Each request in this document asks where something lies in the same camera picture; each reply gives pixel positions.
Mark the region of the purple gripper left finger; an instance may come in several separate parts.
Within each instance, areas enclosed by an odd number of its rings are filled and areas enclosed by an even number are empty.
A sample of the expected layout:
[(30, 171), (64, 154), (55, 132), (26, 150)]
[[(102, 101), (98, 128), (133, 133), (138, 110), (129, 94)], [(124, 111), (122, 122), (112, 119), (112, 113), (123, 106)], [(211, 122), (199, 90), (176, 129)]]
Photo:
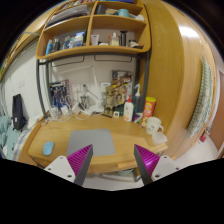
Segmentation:
[(69, 156), (59, 156), (50, 163), (45, 171), (82, 186), (93, 156), (93, 145), (72, 153)]

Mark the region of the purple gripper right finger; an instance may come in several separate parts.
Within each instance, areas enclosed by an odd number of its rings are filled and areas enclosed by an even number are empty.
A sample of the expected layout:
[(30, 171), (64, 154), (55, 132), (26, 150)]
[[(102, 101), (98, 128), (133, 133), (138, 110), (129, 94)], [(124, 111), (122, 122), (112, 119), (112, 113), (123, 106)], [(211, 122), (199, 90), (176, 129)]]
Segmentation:
[(134, 156), (144, 185), (180, 170), (169, 156), (158, 156), (137, 144), (134, 145)]

